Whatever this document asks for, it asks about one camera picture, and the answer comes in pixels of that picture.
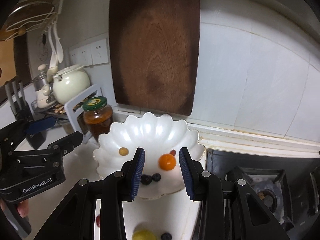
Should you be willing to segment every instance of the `jar label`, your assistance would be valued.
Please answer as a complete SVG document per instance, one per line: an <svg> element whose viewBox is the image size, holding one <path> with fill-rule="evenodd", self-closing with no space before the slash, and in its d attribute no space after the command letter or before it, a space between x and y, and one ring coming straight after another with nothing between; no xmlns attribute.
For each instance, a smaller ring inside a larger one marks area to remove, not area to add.
<svg viewBox="0 0 320 240"><path fill-rule="evenodd" d="M100 103L101 99L100 98L95 98L95 99L92 99L87 105L88 106L94 106L96 105L97 103Z"/></svg>

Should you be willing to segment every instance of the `glass jar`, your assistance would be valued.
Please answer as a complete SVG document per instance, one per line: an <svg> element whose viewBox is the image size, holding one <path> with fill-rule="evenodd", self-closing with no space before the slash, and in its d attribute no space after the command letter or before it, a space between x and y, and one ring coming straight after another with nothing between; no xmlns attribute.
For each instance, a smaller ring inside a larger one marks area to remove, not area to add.
<svg viewBox="0 0 320 240"><path fill-rule="evenodd" d="M112 108L107 104L105 97L91 98L84 102L82 108L84 122L98 142L100 134L110 131L110 125L113 123Z"/></svg>

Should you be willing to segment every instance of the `blueberry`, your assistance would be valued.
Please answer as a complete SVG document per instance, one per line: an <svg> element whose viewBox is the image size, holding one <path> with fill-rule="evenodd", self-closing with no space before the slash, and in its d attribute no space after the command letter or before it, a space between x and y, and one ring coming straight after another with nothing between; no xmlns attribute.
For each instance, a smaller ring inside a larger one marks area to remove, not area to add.
<svg viewBox="0 0 320 240"><path fill-rule="evenodd" d="M161 175L159 173L155 173L152 175L152 180L155 182L158 182L159 180L161 180Z"/></svg>
<svg viewBox="0 0 320 240"><path fill-rule="evenodd" d="M152 177L150 175L142 174L141 183L143 185L149 185L152 182Z"/></svg>
<svg viewBox="0 0 320 240"><path fill-rule="evenodd" d="M172 235L170 233L163 233L161 235L161 240L172 240Z"/></svg>

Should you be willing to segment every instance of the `green jar lid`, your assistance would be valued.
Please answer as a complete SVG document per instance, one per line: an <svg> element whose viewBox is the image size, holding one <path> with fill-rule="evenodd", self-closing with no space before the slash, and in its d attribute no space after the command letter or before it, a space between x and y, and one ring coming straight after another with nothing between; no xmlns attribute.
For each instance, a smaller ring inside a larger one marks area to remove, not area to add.
<svg viewBox="0 0 320 240"><path fill-rule="evenodd" d="M107 105L107 99L105 97L94 97L85 101L82 105L84 111L89 112L92 110L97 110L103 108Z"/></svg>

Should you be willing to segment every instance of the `yellow fruit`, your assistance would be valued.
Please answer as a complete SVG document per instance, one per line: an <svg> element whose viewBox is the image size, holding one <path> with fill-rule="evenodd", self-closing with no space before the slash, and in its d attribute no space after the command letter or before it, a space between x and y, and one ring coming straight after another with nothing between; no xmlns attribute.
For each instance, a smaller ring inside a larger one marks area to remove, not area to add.
<svg viewBox="0 0 320 240"><path fill-rule="evenodd" d="M132 240L157 240L157 238L150 231L141 230L133 233Z"/></svg>
<svg viewBox="0 0 320 240"><path fill-rule="evenodd" d="M126 155L129 154L129 150L127 148L125 148L125 147L121 147L119 149L119 154L122 155L122 156L126 156Z"/></svg>
<svg viewBox="0 0 320 240"><path fill-rule="evenodd" d="M175 168L177 161L173 155L166 153L160 156L158 164L162 170L171 171Z"/></svg>

